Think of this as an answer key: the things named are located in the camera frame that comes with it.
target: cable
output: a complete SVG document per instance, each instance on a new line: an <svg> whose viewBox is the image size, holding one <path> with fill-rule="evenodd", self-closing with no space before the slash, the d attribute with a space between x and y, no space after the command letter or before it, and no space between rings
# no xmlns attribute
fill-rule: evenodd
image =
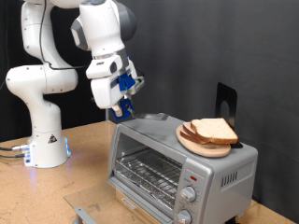
<svg viewBox="0 0 299 224"><path fill-rule="evenodd" d="M3 85L6 83L6 80L4 79L4 81L3 81L3 83L2 83L2 85L1 85L1 87L0 87L0 90L2 90L2 87L3 87Z"/></svg>
<svg viewBox="0 0 299 224"><path fill-rule="evenodd" d="M7 54L7 70L9 69L9 58L8 58L8 1L7 1L7 27L6 27L6 54ZM1 84L0 90L2 90L4 84L6 83L6 79L4 78L4 81Z"/></svg>
<svg viewBox="0 0 299 224"><path fill-rule="evenodd" d="M25 154L19 154L19 155L12 156L12 157L0 155L0 157L3 157L3 158L23 158L23 157L25 157Z"/></svg>
<svg viewBox="0 0 299 224"><path fill-rule="evenodd" d="M2 151L12 151L12 148L9 148L9 147L0 147L0 150L2 150Z"/></svg>
<svg viewBox="0 0 299 224"><path fill-rule="evenodd" d="M52 67L52 64L50 62L47 62L45 60L44 53L43 53L43 48L41 46L41 34L42 34L43 23L44 23L44 19L45 19L45 13L46 13L46 9L47 9L47 0L45 0L44 5L45 5L44 6L44 12L43 12L43 16L42 16L42 19L41 19L40 31L39 31L39 47L40 47L41 58L43 59L44 63L48 63L49 67L52 70L69 70L69 69L79 69L79 68L83 68L83 67L88 67L89 65L82 65L82 66L76 66L76 67L65 67L65 68L63 68L63 67L62 68L54 68L54 67Z"/></svg>
<svg viewBox="0 0 299 224"><path fill-rule="evenodd" d="M142 72L142 70L141 70L140 68L138 68L138 67L135 67L135 68L141 73L141 76L142 76L142 77L145 76L144 72Z"/></svg>

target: black warning label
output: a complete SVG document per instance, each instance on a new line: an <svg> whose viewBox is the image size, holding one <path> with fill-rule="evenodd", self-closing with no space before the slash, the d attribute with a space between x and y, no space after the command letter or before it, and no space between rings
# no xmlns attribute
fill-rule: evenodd
<svg viewBox="0 0 299 224"><path fill-rule="evenodd" d="M55 138L54 134L50 136L50 140L48 143L54 143L57 142L57 138Z"/></svg>

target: control panel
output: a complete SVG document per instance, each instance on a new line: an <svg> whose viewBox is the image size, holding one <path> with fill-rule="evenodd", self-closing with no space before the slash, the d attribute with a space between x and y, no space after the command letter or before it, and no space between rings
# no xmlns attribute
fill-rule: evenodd
<svg viewBox="0 0 299 224"><path fill-rule="evenodd" d="M175 217L175 223L192 224L198 211L201 189L205 179L195 172L186 169L183 188L179 191L179 211Z"/></svg>

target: oven vent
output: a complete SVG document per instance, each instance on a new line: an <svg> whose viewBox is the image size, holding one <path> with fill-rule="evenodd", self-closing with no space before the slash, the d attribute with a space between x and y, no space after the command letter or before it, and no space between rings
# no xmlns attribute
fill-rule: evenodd
<svg viewBox="0 0 299 224"><path fill-rule="evenodd" d="M226 189L235 182L250 176L253 171L253 161L232 171L230 174L224 175L221 180L221 189Z"/></svg>

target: wooden table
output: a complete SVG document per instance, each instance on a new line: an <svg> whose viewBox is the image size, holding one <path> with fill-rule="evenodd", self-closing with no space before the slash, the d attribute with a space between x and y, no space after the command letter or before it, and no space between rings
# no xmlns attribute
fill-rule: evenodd
<svg viewBox="0 0 299 224"><path fill-rule="evenodd" d="M1 158L0 224L71 224L76 213L64 196L89 189L107 179L114 127L113 122L103 121L63 130L72 156L65 164L55 168L25 167L22 159ZM24 144L26 140L4 142L0 147ZM1 154L20 152L1 151ZM294 224L254 201L238 221L242 224Z"/></svg>

